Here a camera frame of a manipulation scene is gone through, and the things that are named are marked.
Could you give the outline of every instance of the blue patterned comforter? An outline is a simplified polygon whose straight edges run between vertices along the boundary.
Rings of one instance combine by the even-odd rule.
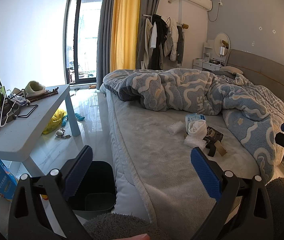
[[[116,70],[103,82],[120,100],[139,98],[149,110],[222,112],[227,128],[257,161],[265,183],[282,160],[284,148],[274,137],[284,123],[284,103],[243,75],[237,74],[233,80],[196,69]]]

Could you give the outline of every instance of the black door frame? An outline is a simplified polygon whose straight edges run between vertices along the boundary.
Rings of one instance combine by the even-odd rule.
[[[67,32],[67,20],[68,20],[68,13],[69,13],[69,4],[70,1],[68,1],[68,8],[67,8],[67,15],[66,15],[66,24],[65,24],[65,37],[64,37],[64,44],[65,44],[65,69],[67,67],[66,64],[66,32]],[[80,7],[81,7],[81,1],[82,0],[77,0],[76,2],[76,11],[75,11],[75,23],[74,23],[74,39],[73,39],[73,50],[74,50],[74,74],[75,74],[75,83],[73,84],[82,84],[82,83],[92,83],[96,82],[96,77],[95,78],[78,78],[78,58],[77,58],[77,51],[78,51],[78,24],[79,24],[79,13],[80,13]]]

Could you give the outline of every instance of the trash can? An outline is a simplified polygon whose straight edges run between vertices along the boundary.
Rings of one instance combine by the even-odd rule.
[[[103,161],[92,161],[87,173],[68,204],[74,213],[92,219],[109,213],[116,203],[116,189],[112,166]]]

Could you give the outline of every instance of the upholstered headboard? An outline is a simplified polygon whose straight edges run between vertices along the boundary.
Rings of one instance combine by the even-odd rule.
[[[263,85],[284,101],[284,65],[265,57],[231,49],[225,66],[243,71],[243,75],[255,85]]]

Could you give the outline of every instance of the yellow plastic bag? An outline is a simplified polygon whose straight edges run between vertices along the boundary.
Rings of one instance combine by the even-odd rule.
[[[62,118],[67,114],[66,111],[59,108],[56,110],[55,114],[52,116],[50,122],[45,127],[43,134],[48,134],[58,128],[62,123]]]

